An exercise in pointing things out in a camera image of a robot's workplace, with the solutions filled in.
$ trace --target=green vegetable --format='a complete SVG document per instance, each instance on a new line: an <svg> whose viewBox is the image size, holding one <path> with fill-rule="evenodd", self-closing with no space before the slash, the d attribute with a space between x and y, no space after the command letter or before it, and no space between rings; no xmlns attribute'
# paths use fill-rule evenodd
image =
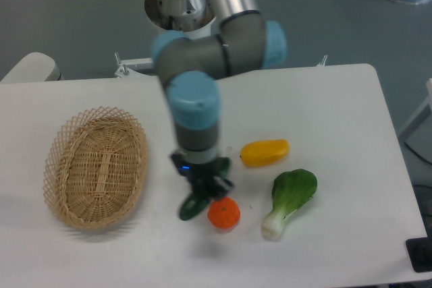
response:
<svg viewBox="0 0 432 288"><path fill-rule="evenodd" d="M308 202L317 190L317 178L307 170L284 172L273 184L273 210L263 219L261 231L266 239L277 241L288 218Z"/></svg>
<svg viewBox="0 0 432 288"><path fill-rule="evenodd" d="M220 157L217 159L217 172L222 179L227 177L230 167L231 160L229 158ZM180 206L178 216L182 221L193 219L210 204L212 196L204 188L200 189L202 190L199 192L192 192Z"/></svg>

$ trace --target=blue joint cap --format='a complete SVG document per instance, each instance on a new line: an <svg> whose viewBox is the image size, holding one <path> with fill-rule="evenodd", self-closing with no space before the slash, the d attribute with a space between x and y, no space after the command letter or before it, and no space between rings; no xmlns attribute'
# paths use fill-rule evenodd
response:
<svg viewBox="0 0 432 288"><path fill-rule="evenodd" d="M265 50L261 69L269 69L283 63L288 54L285 32L279 23L274 21L265 22L265 32Z"/></svg>
<svg viewBox="0 0 432 288"><path fill-rule="evenodd" d="M159 58L159 55L164 50L165 47L170 45L173 41L178 40L180 38L186 38L189 39L189 37L184 34L183 32L180 32L179 30L168 30L167 32L164 32L160 34L151 45L151 58L153 62L156 63L157 59Z"/></svg>
<svg viewBox="0 0 432 288"><path fill-rule="evenodd" d="M204 130L219 119L216 81L200 71L187 71L168 84L166 95L174 121L186 129Z"/></svg>

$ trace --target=toy orange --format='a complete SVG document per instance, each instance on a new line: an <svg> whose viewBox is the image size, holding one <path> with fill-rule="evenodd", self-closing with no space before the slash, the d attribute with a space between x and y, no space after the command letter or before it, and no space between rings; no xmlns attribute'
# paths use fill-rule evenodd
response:
<svg viewBox="0 0 432 288"><path fill-rule="evenodd" d="M218 229L232 229L240 220L240 209L231 198L224 197L211 203L207 217Z"/></svg>

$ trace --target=white chair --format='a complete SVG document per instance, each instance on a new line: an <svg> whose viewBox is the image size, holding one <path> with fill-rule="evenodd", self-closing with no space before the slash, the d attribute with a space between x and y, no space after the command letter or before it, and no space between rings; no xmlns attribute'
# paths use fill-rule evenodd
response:
<svg viewBox="0 0 432 288"><path fill-rule="evenodd" d="M0 84L58 80L63 80L63 76L54 60L45 54L34 52L18 62Z"/></svg>

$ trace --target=black cable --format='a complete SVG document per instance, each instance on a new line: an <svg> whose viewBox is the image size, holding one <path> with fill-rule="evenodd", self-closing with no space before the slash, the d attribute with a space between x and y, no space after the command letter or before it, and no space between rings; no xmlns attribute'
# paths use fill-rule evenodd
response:
<svg viewBox="0 0 432 288"><path fill-rule="evenodd" d="M413 155L417 156L420 160L422 160L424 163L426 163L427 165L432 165L432 162L423 158L419 153L417 153L411 146L409 146L408 143L404 142L405 146L407 149L409 149L409 151L411 151L411 153L413 153Z"/></svg>
<svg viewBox="0 0 432 288"><path fill-rule="evenodd" d="M432 189L430 185L412 185L413 187L423 187L423 188L429 188Z"/></svg>

